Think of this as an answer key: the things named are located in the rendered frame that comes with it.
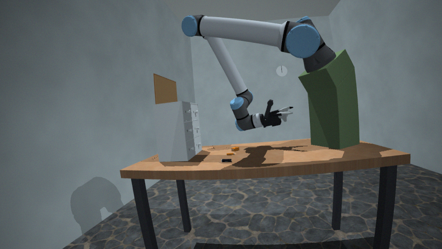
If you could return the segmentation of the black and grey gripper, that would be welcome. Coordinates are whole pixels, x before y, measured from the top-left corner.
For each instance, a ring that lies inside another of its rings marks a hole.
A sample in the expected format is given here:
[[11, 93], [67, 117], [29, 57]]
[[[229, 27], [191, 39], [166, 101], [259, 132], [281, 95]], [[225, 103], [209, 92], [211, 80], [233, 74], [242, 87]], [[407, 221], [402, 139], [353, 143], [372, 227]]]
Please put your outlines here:
[[289, 106], [286, 108], [278, 109], [276, 111], [272, 111], [268, 114], [268, 118], [265, 118], [263, 114], [260, 114], [260, 121], [265, 128], [266, 126], [277, 126], [281, 125], [281, 119], [283, 119], [284, 122], [287, 121], [287, 116], [289, 114], [292, 114], [292, 112], [289, 112], [288, 110], [293, 107]]

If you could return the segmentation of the white chest of drawers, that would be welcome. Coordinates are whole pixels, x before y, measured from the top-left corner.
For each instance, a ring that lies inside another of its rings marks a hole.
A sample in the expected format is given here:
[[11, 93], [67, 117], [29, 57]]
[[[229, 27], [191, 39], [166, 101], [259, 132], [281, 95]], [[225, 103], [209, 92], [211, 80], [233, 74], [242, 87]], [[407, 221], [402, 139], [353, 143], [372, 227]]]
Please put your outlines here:
[[201, 136], [201, 134], [186, 140], [184, 122], [196, 120], [184, 121], [182, 103], [198, 105], [185, 101], [153, 105], [159, 162], [189, 161], [202, 150], [188, 159], [186, 141]]

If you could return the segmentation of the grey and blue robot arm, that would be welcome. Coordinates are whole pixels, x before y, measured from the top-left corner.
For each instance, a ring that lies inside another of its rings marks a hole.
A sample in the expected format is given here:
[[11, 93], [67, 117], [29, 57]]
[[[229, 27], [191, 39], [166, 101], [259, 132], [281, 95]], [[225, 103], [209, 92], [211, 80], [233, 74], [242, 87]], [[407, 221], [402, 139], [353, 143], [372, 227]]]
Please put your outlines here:
[[[276, 46], [281, 52], [303, 58], [306, 72], [313, 72], [331, 62], [335, 52], [318, 33], [312, 20], [305, 16], [297, 22], [283, 24], [261, 21], [189, 15], [182, 21], [182, 31], [188, 37], [202, 36], [211, 46], [237, 98], [230, 102], [239, 131], [263, 127], [260, 113], [249, 115], [253, 94], [246, 88], [221, 38]], [[331, 52], [332, 51], [332, 52]]]

